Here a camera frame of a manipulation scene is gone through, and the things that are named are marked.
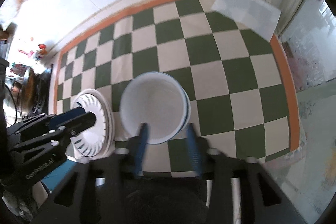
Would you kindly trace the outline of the white bowl pink blue pattern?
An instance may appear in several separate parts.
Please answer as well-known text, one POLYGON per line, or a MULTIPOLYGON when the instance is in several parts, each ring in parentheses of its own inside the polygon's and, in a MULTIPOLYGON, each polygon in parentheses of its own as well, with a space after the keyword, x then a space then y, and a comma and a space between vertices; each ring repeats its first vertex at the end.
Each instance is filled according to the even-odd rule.
POLYGON ((182 131, 191 115, 190 100, 179 82, 166 73, 147 72, 133 79, 120 100, 124 130, 137 135, 141 124, 149 126, 148 144, 161 144, 182 131))

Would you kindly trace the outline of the black wok on stove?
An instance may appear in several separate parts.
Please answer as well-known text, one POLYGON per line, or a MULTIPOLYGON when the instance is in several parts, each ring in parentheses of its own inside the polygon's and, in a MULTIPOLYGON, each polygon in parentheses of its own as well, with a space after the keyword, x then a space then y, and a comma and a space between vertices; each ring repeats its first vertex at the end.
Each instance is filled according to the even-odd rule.
POLYGON ((52 71, 52 64, 41 74, 28 67, 22 80, 13 78, 8 81, 20 118, 26 119, 48 113, 52 71))

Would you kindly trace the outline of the green white checkered mat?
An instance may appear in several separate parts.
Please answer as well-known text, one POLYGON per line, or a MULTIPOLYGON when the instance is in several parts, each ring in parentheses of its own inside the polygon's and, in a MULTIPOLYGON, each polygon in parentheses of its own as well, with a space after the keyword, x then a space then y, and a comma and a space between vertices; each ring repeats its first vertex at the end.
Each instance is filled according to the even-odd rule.
POLYGON ((215 0, 149 0, 86 27, 61 48, 51 109, 85 89, 112 106, 124 145, 120 99, 138 75, 159 71, 187 92, 198 132, 231 157, 272 161, 299 146, 293 77, 277 38, 212 11, 215 0))

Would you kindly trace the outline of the white plate striped rim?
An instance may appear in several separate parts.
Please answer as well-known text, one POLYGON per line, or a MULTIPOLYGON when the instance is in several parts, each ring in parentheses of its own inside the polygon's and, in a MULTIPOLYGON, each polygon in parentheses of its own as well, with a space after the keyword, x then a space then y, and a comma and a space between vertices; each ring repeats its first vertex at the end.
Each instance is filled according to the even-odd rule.
POLYGON ((88 126, 71 138, 67 150, 68 159, 85 163, 111 155, 114 145, 114 118, 110 103, 95 89, 80 92, 72 103, 72 108, 85 111, 82 121, 88 126))

